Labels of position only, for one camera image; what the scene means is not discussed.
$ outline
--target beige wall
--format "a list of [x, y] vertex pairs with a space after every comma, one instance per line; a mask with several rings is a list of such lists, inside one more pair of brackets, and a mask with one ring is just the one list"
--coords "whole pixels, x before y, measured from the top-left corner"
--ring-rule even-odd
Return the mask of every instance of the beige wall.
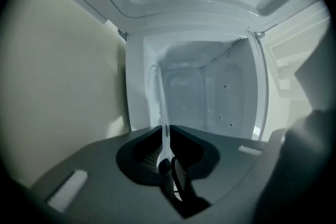
[[110, 22], [72, 0], [9, 0], [0, 45], [1, 150], [18, 182], [129, 131], [124, 42]]

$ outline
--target perforated vent holes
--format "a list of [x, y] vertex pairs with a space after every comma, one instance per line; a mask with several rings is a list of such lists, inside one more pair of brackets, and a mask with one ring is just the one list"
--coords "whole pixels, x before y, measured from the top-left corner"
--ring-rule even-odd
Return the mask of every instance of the perforated vent holes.
[[236, 39], [235, 41], [233, 41], [232, 43], [231, 43], [231, 46], [226, 50], [226, 51], [229, 51], [229, 50], [231, 50], [233, 47], [235, 47], [236, 45], [238, 45], [240, 42], [242, 42], [243, 40], [245, 40], [246, 38], [238, 38], [238, 39]]

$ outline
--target hinge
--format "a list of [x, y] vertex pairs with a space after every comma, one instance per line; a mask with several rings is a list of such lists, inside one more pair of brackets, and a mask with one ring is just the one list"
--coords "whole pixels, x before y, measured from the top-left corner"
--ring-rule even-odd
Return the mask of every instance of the hinge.
[[120, 31], [120, 30], [118, 29], [118, 34], [119, 34], [119, 36], [121, 36], [125, 41], [127, 40], [127, 32], [123, 33], [122, 31]]
[[261, 32], [261, 33], [254, 33], [255, 36], [256, 36], [256, 39], [258, 41], [260, 41], [262, 38], [264, 38], [266, 36], [266, 33], [265, 32]]

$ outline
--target dark gray surface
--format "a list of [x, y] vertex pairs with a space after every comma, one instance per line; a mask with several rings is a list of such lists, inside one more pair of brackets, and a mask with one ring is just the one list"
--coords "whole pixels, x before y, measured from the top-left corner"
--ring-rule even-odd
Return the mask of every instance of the dark gray surface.
[[221, 200], [185, 223], [252, 223], [261, 193], [267, 185], [281, 149], [284, 130], [272, 133], [263, 153], [249, 173]]
[[158, 187], [135, 184], [120, 172], [116, 153], [150, 129], [92, 143], [55, 166], [32, 187], [45, 200], [73, 170], [88, 180], [66, 214], [86, 223], [172, 223], [182, 219]]
[[211, 204], [220, 200], [250, 171], [259, 156], [239, 151], [240, 146], [263, 150], [266, 143], [242, 138], [211, 134], [188, 127], [178, 126], [198, 138], [213, 144], [220, 153], [216, 168], [206, 179], [193, 180], [192, 184], [198, 196]]
[[[263, 149], [265, 143], [181, 129], [214, 144], [221, 159], [207, 179], [193, 181], [198, 196], [210, 203], [235, 187], [258, 159], [238, 151], [241, 145]], [[66, 214], [89, 223], [172, 223], [183, 218], [158, 187], [142, 186], [128, 179], [118, 168], [116, 154], [126, 142], [150, 129], [143, 129], [92, 143], [47, 172], [32, 188], [41, 200], [47, 199], [75, 169], [88, 172], [88, 180]]]
[[[305, 203], [315, 204], [313, 208], [318, 207], [317, 203], [320, 204], [321, 201], [316, 199], [314, 193], [317, 189], [314, 188], [321, 184], [318, 178], [321, 180], [328, 177], [326, 174], [321, 176], [321, 173], [327, 167], [334, 150], [335, 116], [333, 111], [313, 111], [287, 129], [281, 158], [260, 198], [255, 223], [266, 222], [278, 215], [286, 219], [293, 211], [301, 210], [301, 214], [306, 214]], [[330, 187], [325, 188], [324, 197], [328, 197], [328, 191]], [[321, 208], [321, 212], [326, 211], [325, 206]]]

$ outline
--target opening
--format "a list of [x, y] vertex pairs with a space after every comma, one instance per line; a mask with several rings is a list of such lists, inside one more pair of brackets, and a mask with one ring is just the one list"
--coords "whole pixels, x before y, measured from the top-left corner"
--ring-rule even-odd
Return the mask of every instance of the opening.
[[[158, 49], [147, 44], [149, 67], [161, 72], [170, 124], [215, 134], [251, 139], [258, 86], [253, 52], [247, 38], [219, 41], [173, 41]], [[149, 74], [149, 97], [156, 96], [157, 74]], [[157, 122], [157, 100], [149, 100], [151, 125]], [[230, 122], [236, 127], [230, 128]]]

